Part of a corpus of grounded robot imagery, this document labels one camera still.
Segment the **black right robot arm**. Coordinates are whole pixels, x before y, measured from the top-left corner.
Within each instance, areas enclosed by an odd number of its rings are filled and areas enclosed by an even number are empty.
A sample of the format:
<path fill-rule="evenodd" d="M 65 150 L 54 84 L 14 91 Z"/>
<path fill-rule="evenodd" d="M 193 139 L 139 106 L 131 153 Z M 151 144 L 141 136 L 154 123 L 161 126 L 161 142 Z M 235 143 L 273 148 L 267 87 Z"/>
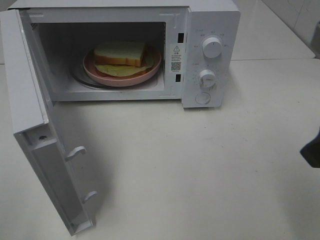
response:
<path fill-rule="evenodd" d="M 312 168 L 320 168 L 320 132 L 300 150 L 300 154 Z"/>

